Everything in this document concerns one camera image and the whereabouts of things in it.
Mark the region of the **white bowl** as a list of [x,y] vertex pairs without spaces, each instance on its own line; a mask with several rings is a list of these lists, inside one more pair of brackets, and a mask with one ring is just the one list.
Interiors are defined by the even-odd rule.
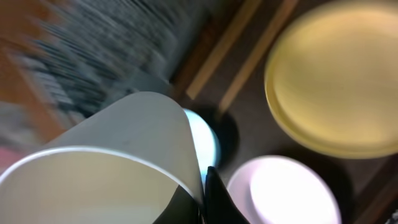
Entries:
[[342,223],[329,186],[311,168],[289,157],[247,161],[232,175],[227,189],[249,223]]

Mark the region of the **white paper cup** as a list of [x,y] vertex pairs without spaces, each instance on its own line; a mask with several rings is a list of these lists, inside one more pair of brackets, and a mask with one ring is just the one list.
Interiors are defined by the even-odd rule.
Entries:
[[203,187],[184,110],[126,96],[1,174],[2,223],[200,223]]

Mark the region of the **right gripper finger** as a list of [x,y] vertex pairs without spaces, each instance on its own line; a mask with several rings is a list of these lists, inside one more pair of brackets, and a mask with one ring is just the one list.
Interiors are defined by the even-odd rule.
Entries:
[[206,174],[204,215],[205,222],[209,224],[249,224],[212,166],[208,167]]

